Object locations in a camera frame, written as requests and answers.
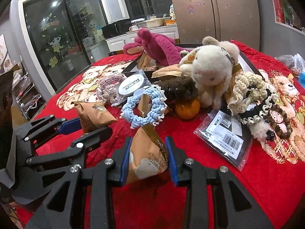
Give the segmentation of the orange triangular snack pack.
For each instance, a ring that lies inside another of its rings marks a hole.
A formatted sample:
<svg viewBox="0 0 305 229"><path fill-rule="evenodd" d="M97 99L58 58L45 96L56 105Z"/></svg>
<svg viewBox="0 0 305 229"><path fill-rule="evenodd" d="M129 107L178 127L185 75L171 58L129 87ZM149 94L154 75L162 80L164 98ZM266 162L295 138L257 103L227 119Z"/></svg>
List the orange triangular snack pack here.
<svg viewBox="0 0 305 229"><path fill-rule="evenodd" d="M151 124L139 128L129 150L127 184L163 173L168 168L168 152Z"/></svg>

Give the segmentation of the black white lace scrunchie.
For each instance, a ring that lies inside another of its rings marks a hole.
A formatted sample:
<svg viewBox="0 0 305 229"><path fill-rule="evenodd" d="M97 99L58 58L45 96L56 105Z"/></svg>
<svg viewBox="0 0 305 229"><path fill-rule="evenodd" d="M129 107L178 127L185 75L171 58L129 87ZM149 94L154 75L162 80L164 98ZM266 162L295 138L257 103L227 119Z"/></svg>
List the black white lace scrunchie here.
<svg viewBox="0 0 305 229"><path fill-rule="evenodd" d="M265 98L260 104L255 105L254 108L246 110L244 113L238 114L237 118L243 125L253 125L263 119L271 110L271 107L275 105L278 99L276 93L267 89L267 98Z"/></svg>

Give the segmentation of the blue crochet scrunchie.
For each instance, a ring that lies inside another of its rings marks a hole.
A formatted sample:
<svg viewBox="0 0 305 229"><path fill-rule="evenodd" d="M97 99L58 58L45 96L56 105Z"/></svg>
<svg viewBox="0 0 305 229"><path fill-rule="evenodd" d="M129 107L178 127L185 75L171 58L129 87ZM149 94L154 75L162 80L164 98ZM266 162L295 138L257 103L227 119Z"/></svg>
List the blue crochet scrunchie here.
<svg viewBox="0 0 305 229"><path fill-rule="evenodd" d="M130 123L135 129L147 124L157 126L163 119L167 109L164 90L153 84L144 90L141 97L130 96L121 109L120 118Z"/></svg>

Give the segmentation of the magenta plush bear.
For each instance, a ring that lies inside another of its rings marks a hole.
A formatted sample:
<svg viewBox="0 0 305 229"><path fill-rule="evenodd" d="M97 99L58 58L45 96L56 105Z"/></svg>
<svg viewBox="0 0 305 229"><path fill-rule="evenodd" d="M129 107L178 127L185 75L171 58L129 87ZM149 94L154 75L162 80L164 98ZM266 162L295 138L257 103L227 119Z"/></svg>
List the magenta plush bear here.
<svg viewBox="0 0 305 229"><path fill-rule="evenodd" d="M150 58L162 66L178 64L182 56L180 52L188 51L175 45L175 40L163 34L151 33L147 28L140 28L134 42L123 47L125 54L136 54L144 51Z"/></svg>

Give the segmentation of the pink crochet scrunchie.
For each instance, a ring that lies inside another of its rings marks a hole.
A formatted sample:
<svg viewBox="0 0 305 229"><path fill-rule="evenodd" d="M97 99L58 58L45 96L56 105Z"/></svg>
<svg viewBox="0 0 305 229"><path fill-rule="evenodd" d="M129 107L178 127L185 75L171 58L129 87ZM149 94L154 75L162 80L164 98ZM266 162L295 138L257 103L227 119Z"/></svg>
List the pink crochet scrunchie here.
<svg viewBox="0 0 305 229"><path fill-rule="evenodd" d="M126 78L122 73L103 77L97 87L98 99L104 104L119 105L123 96L119 94L118 88Z"/></svg>

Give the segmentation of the white disc in plastic bag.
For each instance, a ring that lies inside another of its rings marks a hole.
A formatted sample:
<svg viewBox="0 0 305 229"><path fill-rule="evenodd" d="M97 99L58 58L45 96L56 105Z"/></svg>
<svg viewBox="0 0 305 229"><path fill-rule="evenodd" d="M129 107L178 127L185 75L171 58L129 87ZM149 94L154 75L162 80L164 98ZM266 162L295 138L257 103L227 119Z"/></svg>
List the white disc in plastic bag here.
<svg viewBox="0 0 305 229"><path fill-rule="evenodd" d="M145 72L143 70L135 72L134 74L126 77L118 85L116 88L116 101L112 103L112 106L119 106L126 101L128 97L133 96L137 90L149 86L151 86L151 82L149 81Z"/></svg>

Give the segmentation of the orange tangerine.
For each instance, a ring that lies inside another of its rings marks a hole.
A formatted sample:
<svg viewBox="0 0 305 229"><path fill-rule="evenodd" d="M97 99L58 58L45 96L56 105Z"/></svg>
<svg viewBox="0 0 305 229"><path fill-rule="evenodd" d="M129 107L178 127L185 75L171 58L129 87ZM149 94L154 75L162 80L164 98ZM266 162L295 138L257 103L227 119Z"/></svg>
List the orange tangerine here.
<svg viewBox="0 0 305 229"><path fill-rule="evenodd" d="M198 98L175 104L174 111L183 120L191 120L197 116L201 108Z"/></svg>

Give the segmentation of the dark brown fuzzy item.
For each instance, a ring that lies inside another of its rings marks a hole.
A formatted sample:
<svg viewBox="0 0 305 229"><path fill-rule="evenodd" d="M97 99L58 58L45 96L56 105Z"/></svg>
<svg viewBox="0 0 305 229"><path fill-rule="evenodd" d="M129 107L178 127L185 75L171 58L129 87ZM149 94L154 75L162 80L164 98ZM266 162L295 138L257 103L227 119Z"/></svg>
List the dark brown fuzzy item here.
<svg viewBox="0 0 305 229"><path fill-rule="evenodd" d="M195 81L189 76L174 77L160 81L158 85L164 90L167 102L184 102L193 100L198 95Z"/></svg>

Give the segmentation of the beige crochet scrunchie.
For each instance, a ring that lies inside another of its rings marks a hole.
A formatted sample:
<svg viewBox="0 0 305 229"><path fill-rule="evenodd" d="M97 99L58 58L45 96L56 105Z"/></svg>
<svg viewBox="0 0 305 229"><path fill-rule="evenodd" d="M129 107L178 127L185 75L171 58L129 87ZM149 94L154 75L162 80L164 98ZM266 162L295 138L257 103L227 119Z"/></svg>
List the beige crochet scrunchie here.
<svg viewBox="0 0 305 229"><path fill-rule="evenodd" d="M267 96L266 83L262 76L242 71L235 77L227 107L234 115L238 115L244 113L251 102L263 101Z"/></svg>

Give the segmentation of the black microwave oven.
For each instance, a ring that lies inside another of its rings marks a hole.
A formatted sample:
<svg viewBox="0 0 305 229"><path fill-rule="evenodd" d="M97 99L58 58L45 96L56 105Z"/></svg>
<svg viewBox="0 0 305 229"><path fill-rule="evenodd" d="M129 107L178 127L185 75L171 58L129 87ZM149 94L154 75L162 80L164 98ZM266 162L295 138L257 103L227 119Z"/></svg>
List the black microwave oven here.
<svg viewBox="0 0 305 229"><path fill-rule="evenodd" d="M129 18L117 20L102 27L103 36L105 39L109 39L125 34L129 31L130 26L132 26L132 23Z"/></svg>

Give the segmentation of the cream plastic basin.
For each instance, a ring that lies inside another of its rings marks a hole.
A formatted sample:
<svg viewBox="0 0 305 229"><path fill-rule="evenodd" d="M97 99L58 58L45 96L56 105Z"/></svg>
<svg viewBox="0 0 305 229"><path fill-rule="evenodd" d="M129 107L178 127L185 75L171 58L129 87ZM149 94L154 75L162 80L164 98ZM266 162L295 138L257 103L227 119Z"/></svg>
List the cream plastic basin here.
<svg viewBox="0 0 305 229"><path fill-rule="evenodd" d="M154 27L159 27L159 26L163 26L163 18L153 18L153 19L149 19L146 20L146 26L147 28L154 28Z"/></svg>

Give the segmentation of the clear plastic bag of fruit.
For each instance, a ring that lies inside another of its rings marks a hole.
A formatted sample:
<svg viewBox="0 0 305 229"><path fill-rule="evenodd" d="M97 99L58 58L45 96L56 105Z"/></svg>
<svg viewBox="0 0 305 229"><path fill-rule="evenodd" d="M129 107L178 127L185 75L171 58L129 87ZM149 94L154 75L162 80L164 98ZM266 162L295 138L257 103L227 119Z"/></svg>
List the clear plastic bag of fruit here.
<svg viewBox="0 0 305 229"><path fill-rule="evenodd" d="M286 65L295 77L299 77L305 71L305 61L299 53L295 55L282 55L275 59Z"/></svg>

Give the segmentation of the red gift box on shelf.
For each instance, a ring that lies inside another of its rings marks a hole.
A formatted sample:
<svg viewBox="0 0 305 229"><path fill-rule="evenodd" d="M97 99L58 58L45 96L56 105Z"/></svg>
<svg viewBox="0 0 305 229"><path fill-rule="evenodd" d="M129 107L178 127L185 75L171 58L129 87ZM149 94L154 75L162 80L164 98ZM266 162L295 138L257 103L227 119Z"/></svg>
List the red gift box on shelf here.
<svg viewBox="0 0 305 229"><path fill-rule="evenodd" d="M282 6L282 0L273 0L275 9L275 19L277 22L285 24L285 15Z"/></svg>

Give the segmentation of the white plush rabbit keychain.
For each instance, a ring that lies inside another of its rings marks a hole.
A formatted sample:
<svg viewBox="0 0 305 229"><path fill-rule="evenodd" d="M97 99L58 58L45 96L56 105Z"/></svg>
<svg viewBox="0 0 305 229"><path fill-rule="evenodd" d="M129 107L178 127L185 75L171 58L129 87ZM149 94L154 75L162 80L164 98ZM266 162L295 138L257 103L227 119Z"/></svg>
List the white plush rabbit keychain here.
<svg viewBox="0 0 305 229"><path fill-rule="evenodd" d="M210 44L190 51L178 66L183 74L195 81L201 107L220 109L235 64L235 60L224 48Z"/></svg>

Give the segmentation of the white wall shelf unit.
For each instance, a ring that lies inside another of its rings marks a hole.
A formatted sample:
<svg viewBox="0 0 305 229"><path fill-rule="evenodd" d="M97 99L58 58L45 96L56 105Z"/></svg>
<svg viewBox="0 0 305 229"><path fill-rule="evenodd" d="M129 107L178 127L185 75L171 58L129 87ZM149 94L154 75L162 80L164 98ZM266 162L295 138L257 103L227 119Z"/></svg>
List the white wall shelf unit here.
<svg viewBox="0 0 305 229"><path fill-rule="evenodd" d="M285 15L285 24L277 22L276 19L275 19L275 23L290 28L294 31L300 32L302 35L304 35L304 25L302 24L301 19L296 14L292 5L288 2L288 0L282 0L282 6Z"/></svg>

